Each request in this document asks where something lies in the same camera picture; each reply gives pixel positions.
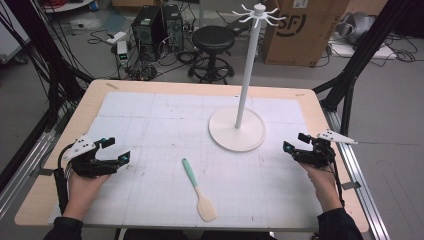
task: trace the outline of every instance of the gray floor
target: gray floor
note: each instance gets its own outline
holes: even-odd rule
[[[100,11],[96,15],[104,20],[108,12]],[[212,13],[209,15],[212,16],[210,21],[223,24],[219,17],[213,17]],[[131,14],[127,16],[124,31],[131,23]],[[67,36],[74,55],[92,75],[101,78],[114,74],[116,66],[110,46],[90,45],[87,43],[89,38],[89,33]],[[424,59],[424,52],[421,52],[424,40],[412,39],[411,42],[418,48],[415,57]],[[246,38],[238,38],[231,50],[232,57],[226,57],[236,71],[236,75],[228,79],[231,85],[242,82],[247,46]],[[395,41],[393,46],[414,50],[406,40]],[[163,62],[172,60],[171,56]],[[337,76],[348,60],[331,56],[328,65],[309,68],[265,65],[258,57],[251,85],[313,88]],[[318,65],[326,62],[327,59],[321,59]],[[156,67],[159,72],[164,72],[179,65]],[[195,79],[187,77],[187,69],[183,66],[154,81],[197,84]],[[368,64],[354,93],[349,135],[360,142],[353,149],[391,239],[422,239],[424,236],[424,188],[421,186],[424,182],[423,77],[422,61],[406,63],[391,60],[383,67]],[[0,70],[0,170],[46,109],[46,97],[31,64],[9,64]],[[42,239],[48,231],[48,228],[17,226],[13,221],[33,180],[30,178],[11,208],[6,213],[2,212],[5,215],[0,222],[1,239]],[[84,239],[113,239],[113,233],[113,229],[87,228],[84,229]],[[304,235],[279,236],[280,239],[307,239]]]

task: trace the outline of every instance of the stool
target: stool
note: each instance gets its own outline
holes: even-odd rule
[[[234,76],[234,69],[227,61],[216,57],[216,55],[224,52],[230,55],[228,49],[235,42],[234,34],[231,30],[220,26],[205,26],[194,32],[192,41],[193,45],[199,49],[200,54],[205,52],[209,57],[200,58],[199,60],[196,58],[188,70],[188,76],[192,77],[195,75],[200,79],[199,83],[204,81],[212,83],[223,80],[224,84],[228,84],[225,78]],[[207,66],[199,64],[207,59],[209,59]],[[217,62],[221,62],[224,65],[216,66]]]

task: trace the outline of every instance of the table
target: table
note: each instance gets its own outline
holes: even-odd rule
[[[59,152],[70,142],[74,142],[75,139],[87,133],[108,92],[235,96],[240,93],[240,90],[240,86],[96,80],[91,83],[84,95],[79,107],[49,157],[45,168],[54,169]],[[318,99],[312,90],[250,87],[248,96],[297,100],[310,134],[316,135],[323,131],[323,129],[328,128]],[[341,182],[348,182],[350,180],[347,171],[338,156],[339,154],[337,154],[336,161],[339,163]],[[368,231],[368,223],[354,190],[344,191],[344,198],[347,203],[346,210],[355,219],[358,228],[362,232]],[[45,226],[48,224],[48,219],[56,202],[57,197],[53,177],[39,176],[19,209],[15,217],[15,222],[19,225]],[[311,231],[312,229],[300,229],[300,231],[302,230]]]

